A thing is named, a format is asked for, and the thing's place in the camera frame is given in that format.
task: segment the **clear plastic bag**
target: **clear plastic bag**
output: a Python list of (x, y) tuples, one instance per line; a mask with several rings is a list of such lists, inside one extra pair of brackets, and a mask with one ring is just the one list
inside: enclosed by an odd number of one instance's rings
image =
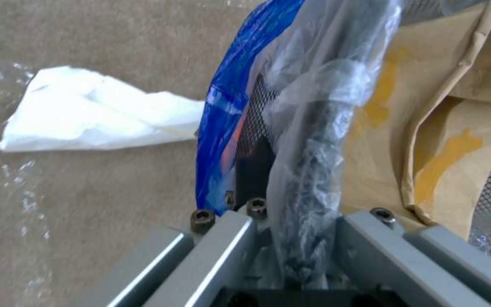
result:
[[(323, 6), (304, 4), (302, 9)], [(314, 47), (308, 59), (297, 59), (303, 72), (294, 80), (289, 76), (298, 70), (280, 72), (289, 85), (263, 115), (275, 139), (267, 188), (275, 250), (286, 283), (312, 288), (325, 284), (341, 197), (343, 145), (353, 111), (372, 95), (399, 25), (401, 2), (345, 0), (325, 12), (322, 25), (307, 23), (300, 30), (319, 31), (309, 35), (316, 37)]]

